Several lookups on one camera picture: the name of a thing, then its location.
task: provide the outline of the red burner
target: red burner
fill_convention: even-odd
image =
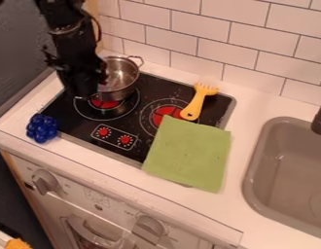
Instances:
[[[124,135],[121,137],[120,141],[122,142],[122,144],[128,144],[130,142],[130,138]]]
[[[101,129],[99,130],[99,134],[100,134],[101,136],[106,136],[108,133],[109,133],[109,130],[108,130],[107,128],[101,128]]]
[[[181,110],[183,109],[177,106],[161,106],[152,114],[153,124],[156,127],[159,127],[164,115],[169,115],[178,120],[183,120],[183,118],[180,116]]]
[[[98,99],[92,99],[91,104],[100,109],[112,109],[120,104],[120,101],[100,101]]]

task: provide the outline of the blue toy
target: blue toy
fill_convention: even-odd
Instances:
[[[26,135],[37,143],[44,144],[57,136],[57,128],[58,124],[54,118],[35,114],[26,127]]]

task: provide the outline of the white subway tile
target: white subway tile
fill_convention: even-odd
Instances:
[[[105,34],[103,34],[101,38],[105,50],[124,53],[122,38]]]
[[[265,2],[270,3],[277,3],[277,4],[285,4],[285,5],[292,5],[298,7],[305,7],[308,8],[310,0],[262,0]]]
[[[223,72],[223,63],[176,52],[171,53],[171,67],[218,80]]]
[[[271,5],[267,27],[321,38],[321,12]]]
[[[197,38],[189,35],[147,27],[147,43],[181,53],[196,54]]]
[[[241,48],[234,45],[199,39],[198,55],[232,65],[254,67],[257,51]]]
[[[125,54],[139,55],[143,57],[143,59],[155,64],[169,66],[169,51],[128,40],[124,40],[124,42]]]
[[[230,43],[262,51],[293,55],[299,35],[233,23]]]
[[[146,4],[157,5],[173,10],[199,13],[200,0],[145,0]]]
[[[202,14],[263,26],[268,6],[268,3],[252,0],[203,0]]]
[[[284,84],[284,78],[230,65],[226,65],[223,81],[276,95]]]
[[[118,1],[114,0],[98,0],[98,12],[100,15],[113,18],[119,17]]]
[[[287,80],[282,96],[314,105],[321,105],[321,87],[303,82]]]
[[[169,28],[170,11],[144,4],[121,1],[122,18],[148,24],[151,26]]]
[[[321,40],[302,36],[296,57],[321,62]]]
[[[178,32],[226,42],[229,28],[229,21],[181,12],[172,13],[172,30]]]
[[[144,26],[129,21],[99,17],[99,22],[102,28],[102,32],[110,35],[120,36],[130,40],[144,42],[145,32]]]
[[[286,78],[321,83],[321,64],[272,53],[260,53],[257,70]]]
[[[310,9],[321,11],[321,0],[313,0]]]

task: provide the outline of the burner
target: burner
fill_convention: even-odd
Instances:
[[[113,109],[117,106],[119,106],[120,104],[122,104],[124,102],[123,101],[101,101],[98,99],[92,99],[89,100],[89,104],[91,107],[95,108],[95,109]]]
[[[176,98],[164,98],[151,102],[141,111],[140,125],[149,135],[155,136],[164,115],[183,120],[180,112],[188,104],[188,102]]]
[[[140,91],[138,89],[122,101],[73,99],[75,110],[84,118],[92,121],[112,121],[119,119],[132,112],[139,102]]]

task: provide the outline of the tile wall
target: tile wall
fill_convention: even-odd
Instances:
[[[98,0],[105,48],[321,104],[321,0]]]

